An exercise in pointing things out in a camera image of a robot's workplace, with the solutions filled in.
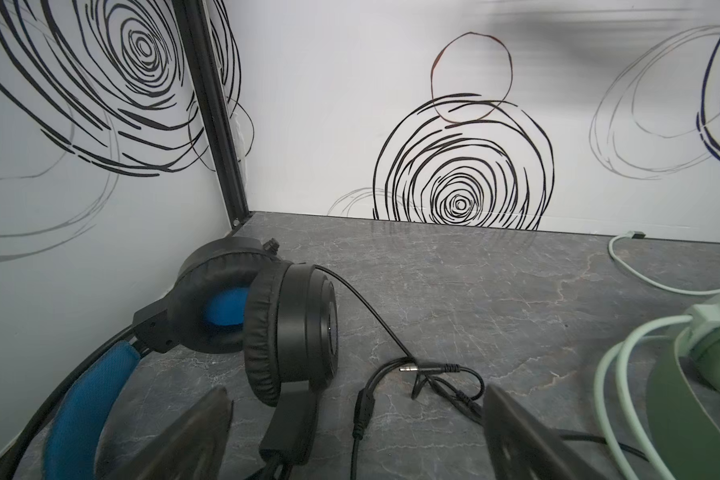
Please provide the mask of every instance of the vertical black bar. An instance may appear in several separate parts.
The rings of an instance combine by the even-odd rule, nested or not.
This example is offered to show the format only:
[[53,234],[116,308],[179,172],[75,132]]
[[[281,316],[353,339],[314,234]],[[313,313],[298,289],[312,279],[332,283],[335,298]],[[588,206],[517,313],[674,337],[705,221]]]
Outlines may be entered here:
[[173,0],[216,174],[232,228],[250,216],[203,0]]

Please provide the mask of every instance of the black leather ear pad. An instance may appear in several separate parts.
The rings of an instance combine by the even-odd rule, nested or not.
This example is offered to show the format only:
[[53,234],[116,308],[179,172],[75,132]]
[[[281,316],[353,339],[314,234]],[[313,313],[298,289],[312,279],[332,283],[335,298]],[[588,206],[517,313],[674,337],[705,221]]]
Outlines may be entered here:
[[262,402],[276,406],[280,397],[277,364],[277,310],[289,262],[264,267],[251,283],[246,301],[242,354],[251,389]]
[[279,259],[264,250],[235,247],[216,250],[213,256],[184,271],[170,292],[168,320],[179,342],[204,353],[231,353],[242,350],[239,326],[216,326],[205,321],[208,301],[217,293],[248,286],[259,271]]

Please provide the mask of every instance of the wall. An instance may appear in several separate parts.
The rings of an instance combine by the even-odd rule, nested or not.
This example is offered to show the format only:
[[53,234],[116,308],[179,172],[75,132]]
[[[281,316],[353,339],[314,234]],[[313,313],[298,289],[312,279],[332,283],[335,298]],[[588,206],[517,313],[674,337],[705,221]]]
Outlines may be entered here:
[[[15,5],[0,0],[0,451],[230,231],[170,2]],[[237,122],[229,13],[210,9]]]
[[720,0],[227,5],[254,210],[720,242]]

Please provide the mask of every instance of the gray marble tabletop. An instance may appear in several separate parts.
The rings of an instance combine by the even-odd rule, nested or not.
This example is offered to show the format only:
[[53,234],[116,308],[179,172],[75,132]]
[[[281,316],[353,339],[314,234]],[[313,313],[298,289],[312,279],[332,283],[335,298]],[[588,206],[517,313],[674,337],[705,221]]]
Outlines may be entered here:
[[[419,358],[478,370],[555,428],[597,432],[592,380],[604,352],[641,323],[700,301],[653,288],[616,266],[605,236],[268,213],[255,214],[238,235],[275,237],[283,258],[334,269]],[[665,283],[720,287],[720,244],[623,240],[617,250]],[[335,284],[338,374],[322,399],[309,463],[295,468],[292,478],[348,478],[357,391],[376,366],[401,355],[362,304]],[[632,358],[640,411],[656,348],[641,347]],[[454,380],[474,388],[469,376]],[[413,375],[396,373],[378,388],[358,477],[494,478],[481,429],[426,389],[411,400],[412,382]],[[235,401],[220,478],[240,479],[260,468],[257,448],[274,409],[252,394],[242,354],[176,348],[149,355],[126,384],[102,434],[99,474],[135,455],[216,385]],[[607,387],[616,434],[635,444],[611,380]],[[720,416],[718,396],[705,395],[705,402]],[[570,445],[608,478],[619,478],[604,448]],[[634,465],[642,478],[657,478],[639,460]],[[22,476],[35,477],[38,470],[35,446]]]

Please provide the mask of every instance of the marble surface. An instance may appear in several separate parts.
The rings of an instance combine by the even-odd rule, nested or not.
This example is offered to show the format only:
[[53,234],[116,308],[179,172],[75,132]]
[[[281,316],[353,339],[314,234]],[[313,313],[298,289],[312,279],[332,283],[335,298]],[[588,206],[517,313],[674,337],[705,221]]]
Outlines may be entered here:
[[[596,432],[591,384],[600,357],[639,324],[699,301],[653,288],[616,266],[605,236],[268,213],[255,214],[238,235],[275,237],[283,258],[334,269],[419,358],[478,370],[556,428]],[[720,244],[622,240],[617,250],[665,283],[720,286]],[[335,284],[338,374],[322,400],[310,461],[292,478],[348,478],[357,391],[376,366],[401,355],[362,304]],[[632,359],[641,411],[655,355],[655,347],[644,347]],[[453,378],[474,388],[468,376]],[[358,477],[494,478],[481,429],[427,390],[411,400],[412,381],[413,375],[391,374],[378,388]],[[220,478],[244,478],[261,467],[257,447],[274,409],[252,394],[242,354],[176,348],[149,355],[128,381],[102,435],[99,474],[135,455],[216,385],[235,401]],[[616,434],[634,444],[611,381],[606,395]],[[708,395],[705,402],[720,417],[720,398]],[[23,478],[38,476],[40,441],[25,458]],[[619,478],[602,447],[571,445],[608,478]],[[634,465],[642,478],[657,478],[642,462]]]

